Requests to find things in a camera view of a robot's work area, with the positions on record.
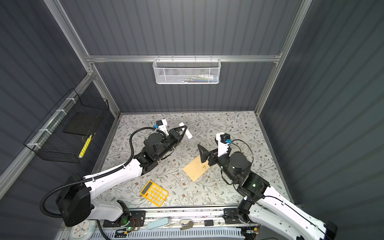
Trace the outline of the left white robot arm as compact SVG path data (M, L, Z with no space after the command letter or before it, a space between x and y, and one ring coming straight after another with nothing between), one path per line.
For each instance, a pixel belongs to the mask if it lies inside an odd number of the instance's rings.
M143 149L131 155L126 163L85 176L84 183L63 188L56 203L65 225L73 227L84 220L106 220L119 226L129 224L131 213L123 201L102 203L96 198L116 185L149 173L174 151L187 133L185 125L167 133L155 130L144 140Z

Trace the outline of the white glue stick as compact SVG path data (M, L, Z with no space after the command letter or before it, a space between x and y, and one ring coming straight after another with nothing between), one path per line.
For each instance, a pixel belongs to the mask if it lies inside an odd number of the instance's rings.
M189 131L189 129L186 127L186 125L183 122L179 123L179 126L182 127L182 131L183 131L184 135L189 140L193 138L193 135L191 134L191 132Z

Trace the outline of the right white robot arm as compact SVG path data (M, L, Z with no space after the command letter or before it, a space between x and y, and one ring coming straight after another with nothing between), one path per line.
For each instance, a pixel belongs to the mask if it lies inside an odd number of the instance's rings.
M229 185L243 199L236 214L242 223L264 225L289 240L334 240L338 227L307 214L283 197L268 181L251 170L252 163L241 152L231 153L229 144L208 151L198 150L202 163L218 165Z

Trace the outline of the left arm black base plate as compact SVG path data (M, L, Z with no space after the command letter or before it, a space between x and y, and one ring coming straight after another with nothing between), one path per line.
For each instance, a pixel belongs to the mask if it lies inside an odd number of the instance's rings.
M124 213L122 217L114 222L105 220L103 223L104 228L129 228L129 227L143 227L146 219L145 211L130 211L130 214Z

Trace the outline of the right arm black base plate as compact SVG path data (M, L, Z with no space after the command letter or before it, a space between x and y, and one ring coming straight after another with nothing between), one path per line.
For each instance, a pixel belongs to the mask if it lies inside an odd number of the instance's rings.
M262 225L261 223L251 221L251 217L248 217L249 218L248 222L243 222L240 219L239 214L245 215L245 213L246 213L245 209L241 209L238 211L237 208L224 208L221 217L222 219L224 219L225 224L227 225L236 225L238 227L239 226L244 227L246 225L251 225L251 226Z

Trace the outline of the manila paper envelope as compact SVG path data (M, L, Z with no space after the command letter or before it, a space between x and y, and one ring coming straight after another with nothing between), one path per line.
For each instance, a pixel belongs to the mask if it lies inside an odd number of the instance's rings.
M188 165L183 168L183 171L187 176L193 181L196 182L208 169L210 168L208 162L201 162L201 157L196 157Z

